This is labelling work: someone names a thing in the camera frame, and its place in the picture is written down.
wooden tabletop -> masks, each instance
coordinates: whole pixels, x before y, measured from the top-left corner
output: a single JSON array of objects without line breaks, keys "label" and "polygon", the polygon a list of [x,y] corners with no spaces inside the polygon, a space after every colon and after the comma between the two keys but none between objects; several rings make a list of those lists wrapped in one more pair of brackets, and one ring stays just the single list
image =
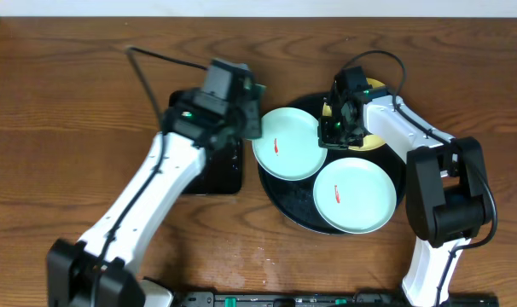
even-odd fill
[{"label": "wooden tabletop", "polygon": [[[45,305],[47,251],[93,225],[149,149],[157,129],[128,44],[204,65],[245,62],[267,86],[263,111],[328,90],[357,53],[399,55],[402,97],[432,125],[480,141],[497,199],[497,236],[463,253],[450,290],[517,306],[517,20],[184,18],[1,19],[0,305]],[[203,82],[199,70],[142,61],[163,107]],[[397,84],[389,59],[361,63]],[[415,244],[404,206],[369,235],[315,234],[270,203],[256,166],[247,144],[239,194],[181,197],[141,273],[175,289],[239,293],[399,286]]]}]

black tray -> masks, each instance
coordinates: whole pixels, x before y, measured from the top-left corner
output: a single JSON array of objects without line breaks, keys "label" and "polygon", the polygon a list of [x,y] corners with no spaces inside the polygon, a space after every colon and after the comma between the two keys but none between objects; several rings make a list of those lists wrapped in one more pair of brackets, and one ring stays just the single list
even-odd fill
[{"label": "black tray", "polygon": [[[322,114],[323,97],[326,97],[327,94],[319,93],[304,96],[291,102],[288,106],[304,110],[319,119]],[[332,161],[348,157],[366,159],[381,167],[393,181],[397,193],[398,207],[404,197],[406,165],[387,145],[366,152],[329,150],[321,169],[304,180],[285,181],[273,177],[260,165],[258,165],[258,175],[272,203],[293,222],[322,234],[347,235],[347,233],[331,226],[319,215],[313,201],[313,184],[323,167]]]}]

white wall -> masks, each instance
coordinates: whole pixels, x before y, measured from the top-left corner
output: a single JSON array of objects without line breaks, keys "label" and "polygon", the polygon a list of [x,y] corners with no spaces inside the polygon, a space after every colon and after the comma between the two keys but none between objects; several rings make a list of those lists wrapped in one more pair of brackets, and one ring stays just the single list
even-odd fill
[{"label": "white wall", "polygon": [[0,16],[517,17],[517,0],[0,0]]}]

cable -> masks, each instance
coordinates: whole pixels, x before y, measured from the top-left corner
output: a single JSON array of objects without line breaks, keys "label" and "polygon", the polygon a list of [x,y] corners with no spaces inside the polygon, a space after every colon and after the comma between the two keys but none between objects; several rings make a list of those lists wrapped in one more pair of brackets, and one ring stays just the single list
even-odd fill
[{"label": "cable", "polygon": [[[139,64],[137,63],[137,59],[135,58],[134,52],[141,53],[144,55],[153,56],[155,58],[170,61],[172,63],[185,65],[188,67],[195,67],[202,70],[207,70],[206,67],[194,63],[190,63],[187,61],[181,61],[177,59],[173,59],[164,55],[160,55],[157,53],[154,53],[152,51],[148,51],[145,49],[141,49],[138,47],[130,46],[126,49],[125,53],[128,56],[128,60],[130,61],[134,71],[136,72],[137,77],[139,78],[139,81],[141,81],[142,87],[145,89],[145,92],[147,93],[148,99],[150,100],[150,103],[153,107],[154,114],[156,115],[156,118],[158,119],[158,126],[160,127],[160,132],[162,131],[162,114],[160,112],[160,108],[158,107],[158,102],[156,100],[156,97],[154,96],[154,92],[152,91],[152,88],[150,87],[150,84],[148,83],[147,79],[145,78],[145,75],[143,74],[141,68],[139,67]],[[160,144],[160,155],[158,156],[158,162],[156,162],[156,165],[153,168],[153,171],[148,176],[147,180],[143,183],[143,185],[137,190],[136,194],[133,196],[133,198],[130,200],[128,205],[124,208],[122,213],[120,213],[119,217],[116,219],[116,221],[113,224],[113,227],[108,231],[107,233],[107,239],[105,240],[105,243],[103,244],[102,252],[97,257],[96,262],[96,276],[94,277],[94,282],[92,284],[91,289],[91,300],[90,305],[92,307],[96,306],[96,296],[97,296],[97,290],[99,288],[99,278],[101,274],[101,266],[102,262],[107,256],[108,247],[111,245],[111,243],[114,240],[114,235],[116,234],[116,231],[120,227],[120,224],[122,224],[122,221],[124,220],[125,216],[128,214],[128,212],[131,210],[131,208],[135,205],[141,194],[145,191],[147,186],[150,184],[150,182],[153,181],[154,176],[158,173],[160,170],[160,167],[162,166],[162,162],[164,161],[164,153],[166,151],[166,140],[164,136],[161,137],[161,144]]]},{"label": "cable", "polygon": [[472,244],[465,245],[465,246],[454,246],[454,248],[452,248],[452,250],[450,251],[450,256],[448,257],[448,262],[446,263],[446,265],[444,267],[443,274],[441,275],[441,278],[439,281],[439,286],[437,287],[437,297],[435,299],[435,306],[439,307],[440,293],[443,288],[444,282],[446,281],[446,276],[448,275],[448,270],[450,269],[450,266],[452,265],[452,260],[456,257],[456,252],[461,251],[461,250],[481,247],[481,246],[487,244],[488,242],[490,242],[493,239],[494,235],[496,234],[496,231],[497,231],[496,201],[494,200],[494,196],[493,196],[493,193],[491,192],[488,182],[486,181],[486,179],[484,178],[482,173],[479,172],[478,168],[475,166],[473,161],[466,159],[461,154],[462,153],[461,150],[455,144],[446,141],[445,139],[443,139],[440,136],[435,135],[433,133],[433,129],[426,129],[425,127],[418,124],[415,120],[413,120],[410,116],[408,116],[405,112],[403,112],[403,110],[401,110],[401,104],[397,103],[397,96],[398,96],[399,92],[401,91],[401,89],[403,88],[404,82],[406,81],[406,67],[404,66],[404,63],[403,63],[403,61],[401,61],[401,59],[399,59],[396,55],[394,55],[393,53],[388,52],[388,51],[370,50],[370,51],[363,52],[362,54],[356,55],[355,57],[353,57],[342,67],[342,69],[347,68],[348,66],[353,64],[356,60],[358,60],[366,55],[371,55],[371,54],[387,55],[387,56],[393,58],[395,61],[397,61],[397,63],[401,66],[401,69],[403,70],[403,77],[401,77],[401,81],[399,82],[398,87],[395,89],[395,93],[392,95],[392,104],[393,104],[395,110],[397,112],[399,112],[404,119],[408,120],[412,125],[414,125],[416,128],[418,128],[418,130],[423,132],[426,136],[430,136],[432,139],[434,139],[434,140],[442,143],[446,147],[449,147],[452,150],[454,150],[454,152],[456,154],[458,154],[458,157],[462,158],[463,162],[465,162],[465,164],[469,167],[469,169],[479,179],[480,184],[484,188],[484,191],[486,192],[488,199],[490,200],[490,203],[491,203],[491,228],[490,228],[490,232],[488,233],[488,235],[483,240],[476,242],[476,243],[472,243]]}]

yellow plate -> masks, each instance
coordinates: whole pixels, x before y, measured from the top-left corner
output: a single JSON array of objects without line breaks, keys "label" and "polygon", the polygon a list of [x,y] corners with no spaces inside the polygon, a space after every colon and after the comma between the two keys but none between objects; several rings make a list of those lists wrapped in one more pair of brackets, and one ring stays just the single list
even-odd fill
[{"label": "yellow plate", "polygon": [[[382,82],[372,79],[372,78],[367,78],[367,82],[369,83],[369,85],[372,85],[372,88],[385,86],[385,84],[383,84]],[[323,116],[333,116],[333,112],[332,112],[331,108],[329,106],[327,106],[326,104],[323,104],[322,115]],[[348,149],[356,150],[356,151],[369,151],[369,150],[377,149],[378,147],[384,145],[385,143],[386,142],[384,140],[382,140],[381,137],[379,137],[379,136],[368,135],[363,138],[362,147],[350,146],[350,147],[348,147]]]}]

